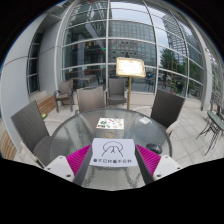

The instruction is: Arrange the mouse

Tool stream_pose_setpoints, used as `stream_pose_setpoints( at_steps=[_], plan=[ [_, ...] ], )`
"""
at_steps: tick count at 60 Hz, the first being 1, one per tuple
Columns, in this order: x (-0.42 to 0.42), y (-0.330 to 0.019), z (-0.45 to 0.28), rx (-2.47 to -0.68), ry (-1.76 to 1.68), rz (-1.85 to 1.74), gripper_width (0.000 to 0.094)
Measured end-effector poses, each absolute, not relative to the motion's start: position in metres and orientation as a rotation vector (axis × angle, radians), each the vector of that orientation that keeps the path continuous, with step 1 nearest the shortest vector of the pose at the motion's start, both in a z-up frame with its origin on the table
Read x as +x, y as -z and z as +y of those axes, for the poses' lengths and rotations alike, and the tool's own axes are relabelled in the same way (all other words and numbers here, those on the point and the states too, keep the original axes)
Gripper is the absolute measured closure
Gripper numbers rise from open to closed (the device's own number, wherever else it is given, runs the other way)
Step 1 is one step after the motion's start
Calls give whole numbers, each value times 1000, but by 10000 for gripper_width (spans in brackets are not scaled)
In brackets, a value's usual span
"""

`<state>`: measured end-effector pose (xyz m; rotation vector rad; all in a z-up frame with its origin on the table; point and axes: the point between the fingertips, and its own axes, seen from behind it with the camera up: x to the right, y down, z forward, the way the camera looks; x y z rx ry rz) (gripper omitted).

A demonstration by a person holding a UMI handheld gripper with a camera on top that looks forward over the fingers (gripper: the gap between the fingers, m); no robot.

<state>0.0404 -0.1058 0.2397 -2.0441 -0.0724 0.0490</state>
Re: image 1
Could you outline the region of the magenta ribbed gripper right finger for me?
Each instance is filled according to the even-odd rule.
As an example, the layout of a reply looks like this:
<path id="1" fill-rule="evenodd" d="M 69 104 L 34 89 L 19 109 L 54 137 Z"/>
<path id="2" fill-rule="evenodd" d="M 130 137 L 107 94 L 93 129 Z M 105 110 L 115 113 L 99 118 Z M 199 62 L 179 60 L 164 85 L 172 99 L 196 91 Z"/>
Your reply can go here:
<path id="1" fill-rule="evenodd" d="M 169 155 L 160 156 L 140 145 L 136 146 L 135 154 L 145 184 L 152 183 L 182 169 Z"/>

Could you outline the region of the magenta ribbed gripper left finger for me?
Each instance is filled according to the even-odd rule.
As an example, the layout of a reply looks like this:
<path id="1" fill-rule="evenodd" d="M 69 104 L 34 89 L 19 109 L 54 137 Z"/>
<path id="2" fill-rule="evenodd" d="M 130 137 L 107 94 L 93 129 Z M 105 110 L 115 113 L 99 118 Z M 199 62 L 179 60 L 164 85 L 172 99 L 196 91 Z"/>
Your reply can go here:
<path id="1" fill-rule="evenodd" d="M 92 156 L 91 146 L 85 146 L 69 156 L 58 156 L 44 170 L 81 186 Z"/>

